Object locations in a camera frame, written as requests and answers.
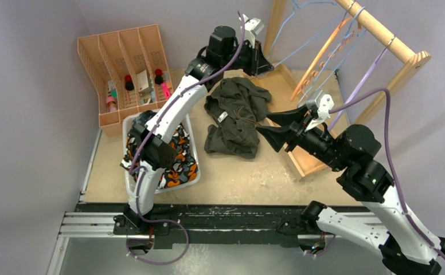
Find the pink highlighter marker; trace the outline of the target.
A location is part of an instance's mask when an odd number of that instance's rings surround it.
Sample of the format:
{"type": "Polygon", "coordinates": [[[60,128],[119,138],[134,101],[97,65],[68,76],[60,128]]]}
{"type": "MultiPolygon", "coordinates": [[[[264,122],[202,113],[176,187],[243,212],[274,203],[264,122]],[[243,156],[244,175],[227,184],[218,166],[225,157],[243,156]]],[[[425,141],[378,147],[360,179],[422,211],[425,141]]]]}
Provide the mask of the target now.
{"type": "Polygon", "coordinates": [[[160,86],[162,87],[165,99],[168,100],[169,98],[171,98],[171,91],[170,91],[169,87],[167,86],[167,84],[165,82],[163,82],[160,86]]]}

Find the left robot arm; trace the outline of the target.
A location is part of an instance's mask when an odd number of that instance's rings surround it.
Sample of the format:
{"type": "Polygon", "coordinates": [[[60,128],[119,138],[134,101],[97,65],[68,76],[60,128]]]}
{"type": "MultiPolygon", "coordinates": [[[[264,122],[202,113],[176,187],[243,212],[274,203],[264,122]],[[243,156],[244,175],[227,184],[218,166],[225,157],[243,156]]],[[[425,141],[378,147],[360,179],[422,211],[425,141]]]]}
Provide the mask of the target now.
{"type": "Polygon", "coordinates": [[[245,23],[241,37],[237,37],[232,27],[216,27],[208,45],[191,60],[177,89],[163,107],[147,122],[132,127],[130,134],[137,149],[130,172],[138,177],[134,187],[127,187],[128,205],[134,212],[128,219],[128,227],[135,234],[149,230],[147,214],[153,209],[158,186],[161,182],[168,184],[162,175],[175,166],[177,151],[170,142],[179,125],[183,124],[185,132],[193,137],[190,123],[186,121],[193,107],[223,78],[226,70],[241,69],[250,76],[273,70],[256,38],[260,31],[260,27],[245,23]]]}

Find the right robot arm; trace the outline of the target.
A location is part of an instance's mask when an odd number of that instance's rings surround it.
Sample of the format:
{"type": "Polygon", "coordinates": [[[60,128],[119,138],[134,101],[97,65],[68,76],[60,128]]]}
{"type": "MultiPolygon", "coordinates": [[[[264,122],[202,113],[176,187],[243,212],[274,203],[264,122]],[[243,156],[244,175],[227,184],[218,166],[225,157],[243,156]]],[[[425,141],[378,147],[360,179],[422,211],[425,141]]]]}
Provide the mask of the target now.
{"type": "Polygon", "coordinates": [[[312,115],[306,107],[269,113],[274,126],[257,131],[275,151],[300,147],[339,172],[337,183],[361,202],[383,224],[379,229],[345,217],[323,203],[312,201],[301,215],[308,233],[318,230],[342,236],[374,254],[394,274],[439,274],[437,257],[445,255],[445,238],[424,238],[410,224],[412,212],[400,202],[398,186],[386,168],[375,161],[380,143],[365,125],[353,124],[338,137],[327,128],[311,128],[312,115]]]}

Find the orange hanger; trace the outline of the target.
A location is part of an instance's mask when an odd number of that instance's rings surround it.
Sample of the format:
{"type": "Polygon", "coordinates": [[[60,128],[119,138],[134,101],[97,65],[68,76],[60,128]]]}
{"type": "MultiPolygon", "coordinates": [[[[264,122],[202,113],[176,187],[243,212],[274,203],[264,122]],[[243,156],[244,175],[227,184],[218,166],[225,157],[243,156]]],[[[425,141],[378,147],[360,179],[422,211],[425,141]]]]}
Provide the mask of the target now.
{"type": "Polygon", "coordinates": [[[294,101],[298,93],[302,90],[302,88],[306,85],[306,83],[309,82],[309,79],[313,73],[313,70],[315,69],[318,61],[322,58],[324,53],[327,51],[331,43],[335,40],[338,33],[341,31],[341,29],[346,26],[348,23],[350,23],[353,20],[353,17],[347,17],[342,20],[342,22],[334,29],[334,31],[331,33],[331,35],[328,37],[326,42],[323,44],[313,61],[311,62],[310,66],[307,68],[303,76],[301,77],[300,81],[298,82],[296,88],[294,89],[290,100],[294,101]]]}

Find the white medicine box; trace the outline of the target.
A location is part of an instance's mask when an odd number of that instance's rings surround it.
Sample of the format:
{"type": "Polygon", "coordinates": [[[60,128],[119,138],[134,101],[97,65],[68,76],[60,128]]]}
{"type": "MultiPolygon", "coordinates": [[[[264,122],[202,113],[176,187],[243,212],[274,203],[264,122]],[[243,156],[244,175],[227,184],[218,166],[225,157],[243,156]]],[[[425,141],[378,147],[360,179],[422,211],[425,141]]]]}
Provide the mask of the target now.
{"type": "Polygon", "coordinates": [[[140,94],[148,93],[152,91],[151,80],[147,70],[143,70],[136,75],[138,83],[138,92],[140,94]]]}

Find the orange camouflage shorts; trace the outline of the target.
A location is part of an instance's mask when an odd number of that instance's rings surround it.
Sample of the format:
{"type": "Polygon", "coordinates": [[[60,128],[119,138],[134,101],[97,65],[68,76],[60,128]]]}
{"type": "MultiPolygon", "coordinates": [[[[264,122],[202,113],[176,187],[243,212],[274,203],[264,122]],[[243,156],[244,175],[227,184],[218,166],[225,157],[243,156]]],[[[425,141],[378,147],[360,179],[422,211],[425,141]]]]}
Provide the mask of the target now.
{"type": "MultiPolygon", "coordinates": [[[[183,124],[179,124],[169,143],[171,147],[176,149],[177,155],[175,156],[171,168],[165,169],[162,173],[157,186],[157,191],[165,191],[171,188],[181,187],[185,184],[194,183],[195,178],[198,175],[198,164],[192,154],[190,142],[191,137],[189,132],[185,129],[183,124]]],[[[127,134],[125,148],[126,153],[124,154],[120,166],[128,172],[128,178],[134,180],[136,183],[138,172],[134,175],[129,174],[131,162],[137,149],[137,142],[130,133],[127,134]]]]}

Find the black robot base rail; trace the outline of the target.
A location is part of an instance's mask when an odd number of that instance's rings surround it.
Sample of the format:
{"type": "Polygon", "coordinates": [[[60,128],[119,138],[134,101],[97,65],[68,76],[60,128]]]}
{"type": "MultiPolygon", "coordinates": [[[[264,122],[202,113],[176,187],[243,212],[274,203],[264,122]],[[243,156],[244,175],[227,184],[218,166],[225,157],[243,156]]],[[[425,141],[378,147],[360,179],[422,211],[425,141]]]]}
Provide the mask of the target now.
{"type": "Polygon", "coordinates": [[[187,205],[157,203],[141,220],[124,203],[79,203],[61,224],[63,237],[154,239],[156,249],[174,244],[250,244],[297,248],[318,239],[303,220],[305,206],[187,205]]]}

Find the pink small bottle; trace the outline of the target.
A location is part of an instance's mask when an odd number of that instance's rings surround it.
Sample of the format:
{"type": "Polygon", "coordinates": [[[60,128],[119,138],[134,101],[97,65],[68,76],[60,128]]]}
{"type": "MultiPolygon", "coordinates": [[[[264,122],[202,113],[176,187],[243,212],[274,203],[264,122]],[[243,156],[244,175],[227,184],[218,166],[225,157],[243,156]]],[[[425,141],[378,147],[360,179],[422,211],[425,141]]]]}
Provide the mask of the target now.
{"type": "Polygon", "coordinates": [[[108,112],[115,112],[118,110],[117,100],[113,96],[107,96],[106,106],[108,112]]]}

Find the olive green shorts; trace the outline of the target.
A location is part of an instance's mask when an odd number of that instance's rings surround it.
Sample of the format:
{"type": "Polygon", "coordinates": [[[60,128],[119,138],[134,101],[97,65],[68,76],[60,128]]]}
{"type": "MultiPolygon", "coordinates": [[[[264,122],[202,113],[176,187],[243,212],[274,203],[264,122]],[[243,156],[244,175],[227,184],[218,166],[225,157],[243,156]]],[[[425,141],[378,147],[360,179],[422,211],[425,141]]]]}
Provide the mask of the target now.
{"type": "Polygon", "coordinates": [[[204,150],[254,159],[260,143],[256,127],[266,118],[272,95],[245,77],[231,77],[205,99],[204,110],[214,120],[208,127],[204,150]]]}

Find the wooden clothes rack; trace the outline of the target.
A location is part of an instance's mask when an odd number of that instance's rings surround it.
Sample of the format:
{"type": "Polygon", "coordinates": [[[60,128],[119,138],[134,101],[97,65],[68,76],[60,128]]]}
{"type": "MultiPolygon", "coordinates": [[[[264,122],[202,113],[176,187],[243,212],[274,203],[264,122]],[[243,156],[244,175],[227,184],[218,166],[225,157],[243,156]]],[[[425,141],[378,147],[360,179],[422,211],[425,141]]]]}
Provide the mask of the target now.
{"type": "MultiPolygon", "coordinates": [[[[280,13],[284,10],[284,6],[276,2],[273,2],[269,19],[264,21],[264,54],[265,43],[275,33],[267,30],[268,22],[271,19],[280,20],[280,13]]],[[[395,95],[430,60],[430,50],[425,40],[430,36],[429,28],[440,7],[439,1],[335,2],[343,9],[341,22],[347,17],[353,17],[353,20],[341,29],[318,61],[310,83],[303,89],[304,94],[324,89],[332,94],[336,104],[342,104],[394,35],[396,38],[361,92],[387,87],[395,95]]],[[[292,68],[280,62],[275,65],[273,72],[256,78],[255,83],[272,94],[269,104],[271,111],[287,111],[298,104],[297,100],[291,101],[290,97],[300,77],[293,76],[292,68]]]]}

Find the lilac plastic hanger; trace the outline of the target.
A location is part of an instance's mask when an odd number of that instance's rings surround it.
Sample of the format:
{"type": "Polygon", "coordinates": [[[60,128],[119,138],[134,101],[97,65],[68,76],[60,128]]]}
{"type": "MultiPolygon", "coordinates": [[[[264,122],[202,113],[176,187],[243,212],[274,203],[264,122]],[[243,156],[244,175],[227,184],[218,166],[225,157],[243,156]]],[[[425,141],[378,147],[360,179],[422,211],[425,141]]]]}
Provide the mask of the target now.
{"type": "MultiPolygon", "coordinates": [[[[375,60],[371,63],[370,67],[368,68],[368,70],[365,72],[365,74],[363,75],[363,77],[360,79],[360,81],[358,82],[358,84],[355,86],[355,88],[353,89],[352,93],[347,97],[346,101],[344,102],[344,104],[348,104],[350,103],[354,97],[358,94],[358,92],[361,90],[361,88],[363,87],[363,85],[365,84],[365,82],[367,81],[367,79],[369,78],[369,76],[372,74],[372,72],[375,70],[377,64],[381,61],[382,57],[384,56],[384,54],[388,51],[390,45],[392,44],[392,42],[394,41],[394,39],[396,38],[396,36],[394,35],[389,42],[385,45],[385,48],[381,51],[381,53],[375,58],[375,60]]],[[[329,124],[328,129],[331,130],[334,128],[334,126],[336,125],[336,123],[339,121],[339,119],[341,118],[343,114],[343,110],[339,111],[336,115],[336,117],[333,119],[333,121],[329,124]]]]}

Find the red black marker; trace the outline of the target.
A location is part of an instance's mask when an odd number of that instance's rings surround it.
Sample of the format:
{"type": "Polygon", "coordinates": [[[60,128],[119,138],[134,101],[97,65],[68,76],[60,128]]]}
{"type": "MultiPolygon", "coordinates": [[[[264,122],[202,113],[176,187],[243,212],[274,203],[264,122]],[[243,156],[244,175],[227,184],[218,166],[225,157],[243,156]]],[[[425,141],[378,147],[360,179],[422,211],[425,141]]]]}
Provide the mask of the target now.
{"type": "Polygon", "coordinates": [[[163,70],[162,69],[156,69],[154,71],[154,73],[155,73],[154,82],[157,85],[162,85],[164,83],[163,70]]]}

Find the peach plastic desk organizer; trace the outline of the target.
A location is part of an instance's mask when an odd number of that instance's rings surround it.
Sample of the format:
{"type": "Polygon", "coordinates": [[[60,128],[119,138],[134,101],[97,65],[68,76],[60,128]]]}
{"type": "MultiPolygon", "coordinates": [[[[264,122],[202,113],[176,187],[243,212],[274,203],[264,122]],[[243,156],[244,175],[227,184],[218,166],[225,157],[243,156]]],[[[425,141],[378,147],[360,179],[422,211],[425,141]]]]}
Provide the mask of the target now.
{"type": "Polygon", "coordinates": [[[171,93],[175,90],[157,24],[80,37],[77,52],[97,92],[99,127],[109,137],[121,135],[128,116],[165,104],[162,87],[154,82],[156,69],[163,70],[171,93]],[[152,91],[140,94],[136,75],[143,70],[152,91]],[[116,98],[117,111],[107,111],[107,96],[116,98]]]}

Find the dark leaf print shorts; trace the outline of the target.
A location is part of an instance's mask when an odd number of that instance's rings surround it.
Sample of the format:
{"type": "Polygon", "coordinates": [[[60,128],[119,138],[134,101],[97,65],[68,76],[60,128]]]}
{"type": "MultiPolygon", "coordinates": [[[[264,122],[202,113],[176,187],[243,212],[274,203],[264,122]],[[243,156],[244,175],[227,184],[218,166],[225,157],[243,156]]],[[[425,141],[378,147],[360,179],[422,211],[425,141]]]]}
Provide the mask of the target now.
{"type": "Polygon", "coordinates": [[[143,111],[140,114],[138,114],[136,118],[133,119],[131,126],[134,127],[135,125],[141,125],[143,127],[146,127],[146,123],[150,119],[152,119],[156,114],[157,112],[153,110],[143,111]]]}

